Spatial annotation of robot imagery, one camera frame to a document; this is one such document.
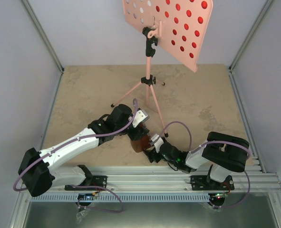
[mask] music stand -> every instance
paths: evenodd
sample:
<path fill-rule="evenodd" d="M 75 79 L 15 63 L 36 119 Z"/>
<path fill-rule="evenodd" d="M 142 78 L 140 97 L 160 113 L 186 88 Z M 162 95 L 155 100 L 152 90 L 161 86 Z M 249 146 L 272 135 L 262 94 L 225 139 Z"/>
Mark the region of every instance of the music stand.
<path fill-rule="evenodd" d="M 122 0 L 126 22 L 146 37 L 146 74 L 140 82 L 124 94 L 114 107 L 141 84 L 146 84 L 145 104 L 149 106 L 151 90 L 161 123 L 165 127 L 153 85 L 164 82 L 150 74 L 151 58 L 155 54 L 152 45 L 159 45 L 186 67 L 197 71 L 197 59 L 202 47 L 209 18 L 213 8 L 212 0 Z"/>

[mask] tripod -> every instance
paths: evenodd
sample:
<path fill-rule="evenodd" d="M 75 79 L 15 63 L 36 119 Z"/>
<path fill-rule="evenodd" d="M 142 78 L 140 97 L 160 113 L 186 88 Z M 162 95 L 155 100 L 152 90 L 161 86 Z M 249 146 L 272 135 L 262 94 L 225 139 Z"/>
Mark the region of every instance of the tripod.
<path fill-rule="evenodd" d="M 146 73 L 145 73 L 145 77 L 142 77 L 140 82 L 137 83 L 133 88 L 131 88 L 126 94 L 124 94 L 117 102 L 112 103 L 111 107 L 115 107 L 119 102 L 121 102 L 126 96 L 128 96 L 131 92 L 133 92 L 136 88 L 138 88 L 141 84 L 146 84 L 146 93 L 145 93 L 145 104 L 146 106 L 149 106 L 149 97 L 150 97 L 150 90 L 151 93 L 153 95 L 154 98 L 154 102 L 157 108 L 157 113 L 159 115 L 161 124 L 163 126 L 163 128 L 165 128 L 165 123 L 164 123 L 164 119 L 163 116 L 161 114 L 159 105 L 158 105 L 158 101 L 153 89 L 153 85 L 156 83 L 159 83 L 161 85 L 165 85 L 165 82 L 160 81 L 158 79 L 156 79 L 156 77 L 153 77 L 153 75 L 150 74 L 151 71 L 151 58 L 155 55 L 156 50 L 154 48 L 152 48 L 152 45 L 154 44 L 155 46 L 157 46 L 158 44 L 158 39 L 153 35 L 154 33 L 152 32 L 153 30 L 150 29 L 149 27 L 145 27 L 142 31 L 142 34 L 145 35 L 146 37 L 146 48 L 145 48 L 145 56 L 146 56 Z M 165 137 L 168 137 L 168 133 L 165 130 Z"/>

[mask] pink perforated panel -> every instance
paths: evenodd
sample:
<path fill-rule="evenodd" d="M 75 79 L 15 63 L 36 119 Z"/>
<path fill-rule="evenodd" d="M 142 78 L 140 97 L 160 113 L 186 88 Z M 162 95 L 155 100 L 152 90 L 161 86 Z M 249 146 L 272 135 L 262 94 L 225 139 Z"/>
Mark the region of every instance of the pink perforated panel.
<path fill-rule="evenodd" d="M 158 45 L 197 71 L 212 0 L 123 0 L 123 8 L 126 22 L 140 32 L 154 22 L 161 24 Z"/>

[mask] round hole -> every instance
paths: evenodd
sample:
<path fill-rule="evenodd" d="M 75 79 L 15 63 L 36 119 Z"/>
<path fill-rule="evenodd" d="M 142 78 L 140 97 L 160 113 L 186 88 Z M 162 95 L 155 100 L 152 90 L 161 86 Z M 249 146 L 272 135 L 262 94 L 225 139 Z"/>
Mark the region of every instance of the round hole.
<path fill-rule="evenodd" d="M 202 17 L 198 17 L 198 23 L 202 24 L 203 23 L 203 18 Z"/>
<path fill-rule="evenodd" d="M 187 10 L 187 16 L 188 16 L 188 17 L 191 17 L 191 15 L 192 15 L 191 11 L 190 11 L 190 10 Z"/>
<path fill-rule="evenodd" d="M 206 1 L 202 1 L 202 8 L 206 9 L 208 7 L 208 4 Z"/>

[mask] white wall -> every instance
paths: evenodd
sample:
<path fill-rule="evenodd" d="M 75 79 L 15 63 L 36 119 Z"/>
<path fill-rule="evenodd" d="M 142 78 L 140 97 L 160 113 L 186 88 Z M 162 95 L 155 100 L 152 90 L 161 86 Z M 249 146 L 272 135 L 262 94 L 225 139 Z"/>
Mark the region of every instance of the white wall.
<path fill-rule="evenodd" d="M 281 1 L 275 1 L 235 73 L 267 170 L 281 180 Z"/>
<path fill-rule="evenodd" d="M 145 64 L 145 38 L 121 0 L 30 0 L 62 65 Z M 214 0 L 198 63 L 229 66 L 265 0 Z M 153 64 L 178 64 L 158 49 Z"/>
<path fill-rule="evenodd" d="M 39 147 L 59 72 L 20 1 L 0 0 L 0 228 L 25 151 Z"/>

